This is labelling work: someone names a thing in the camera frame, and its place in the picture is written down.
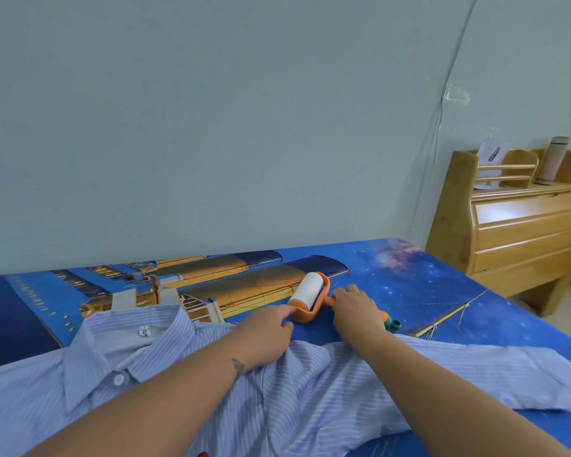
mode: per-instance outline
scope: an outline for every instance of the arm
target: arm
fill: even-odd
[[[257,309],[225,337],[94,409],[26,457],[183,456],[234,381],[286,351],[293,325],[281,324],[295,309]],[[185,393],[195,390],[203,394]]]
[[[338,333],[370,365],[431,455],[571,456],[523,416],[386,331],[374,302],[355,285],[332,294]]]

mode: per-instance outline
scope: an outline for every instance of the orange lint roller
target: orange lint roller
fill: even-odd
[[[321,272],[309,272],[302,280],[288,305],[297,307],[292,319],[296,322],[311,322],[320,310],[322,303],[333,307],[336,300],[327,296],[330,290],[330,279]],[[385,327],[399,330],[401,324],[393,320],[385,311],[380,311]]]

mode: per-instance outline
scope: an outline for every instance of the bottle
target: bottle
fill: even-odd
[[[555,136],[541,158],[540,171],[535,176],[536,184],[549,186],[554,181],[558,168],[567,152],[568,136]]]

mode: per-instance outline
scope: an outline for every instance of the forearm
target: forearm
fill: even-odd
[[[240,374],[229,341],[217,340],[94,409],[27,457],[181,457]]]
[[[571,455],[524,417],[389,332],[369,336],[355,349],[434,457]]]

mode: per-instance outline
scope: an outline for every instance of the shirt button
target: shirt button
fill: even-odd
[[[118,374],[114,376],[114,384],[116,386],[121,386],[124,381],[125,381],[125,376],[123,374]]]

